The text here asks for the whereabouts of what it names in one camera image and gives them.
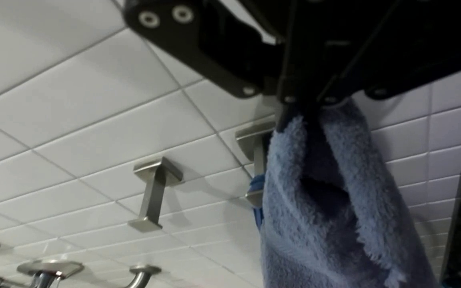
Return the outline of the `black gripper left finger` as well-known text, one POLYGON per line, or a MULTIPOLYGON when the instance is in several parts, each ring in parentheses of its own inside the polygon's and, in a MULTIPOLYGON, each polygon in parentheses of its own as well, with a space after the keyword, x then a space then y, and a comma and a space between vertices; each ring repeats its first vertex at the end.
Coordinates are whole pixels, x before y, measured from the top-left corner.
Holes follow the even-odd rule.
POLYGON ((125 23, 229 94, 277 91, 278 46, 219 0, 125 0, 125 23))

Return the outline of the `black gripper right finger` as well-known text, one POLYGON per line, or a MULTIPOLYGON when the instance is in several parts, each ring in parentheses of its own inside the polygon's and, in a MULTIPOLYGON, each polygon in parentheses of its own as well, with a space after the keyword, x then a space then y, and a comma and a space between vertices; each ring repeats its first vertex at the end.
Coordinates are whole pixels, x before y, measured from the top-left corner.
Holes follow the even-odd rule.
POLYGON ((461 0, 293 0, 278 97, 389 99, 461 71, 461 0))

